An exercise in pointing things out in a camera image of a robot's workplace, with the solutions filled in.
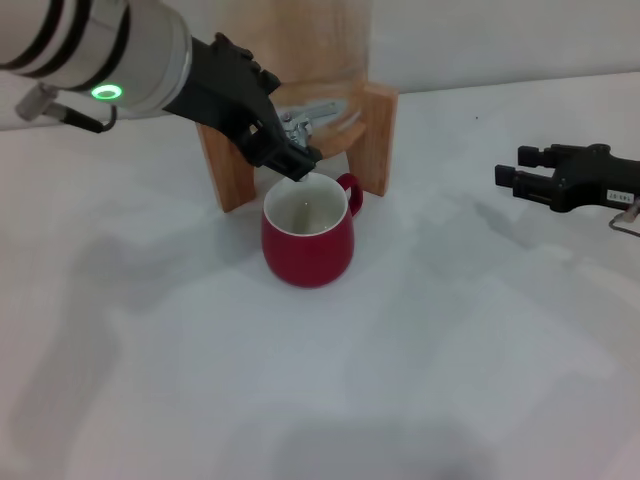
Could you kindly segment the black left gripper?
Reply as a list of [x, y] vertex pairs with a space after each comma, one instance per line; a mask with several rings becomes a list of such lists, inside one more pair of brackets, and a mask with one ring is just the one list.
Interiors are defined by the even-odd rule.
[[276, 75], [261, 67], [251, 51], [218, 33], [211, 44], [194, 38], [186, 81], [164, 110], [211, 127], [234, 142], [244, 142], [244, 158], [301, 180], [316, 168], [320, 152], [300, 127], [284, 126], [270, 95], [280, 87]]

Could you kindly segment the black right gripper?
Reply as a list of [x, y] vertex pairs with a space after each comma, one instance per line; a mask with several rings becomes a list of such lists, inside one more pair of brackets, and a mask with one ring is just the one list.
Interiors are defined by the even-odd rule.
[[551, 203], [557, 213], [583, 206], [627, 210], [639, 198], [639, 161], [615, 157], [606, 144], [518, 148], [518, 165], [555, 169], [549, 177], [496, 165], [495, 184], [516, 198]]

